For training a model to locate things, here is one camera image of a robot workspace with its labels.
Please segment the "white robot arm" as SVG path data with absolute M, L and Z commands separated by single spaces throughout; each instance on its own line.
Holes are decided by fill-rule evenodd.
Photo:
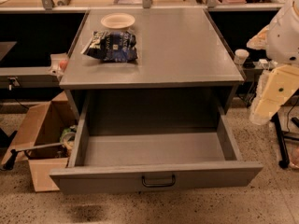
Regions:
M 260 75 L 250 107 L 249 120 L 264 125 L 299 89 L 299 0 L 288 0 L 247 47 L 264 49 L 277 63 Z

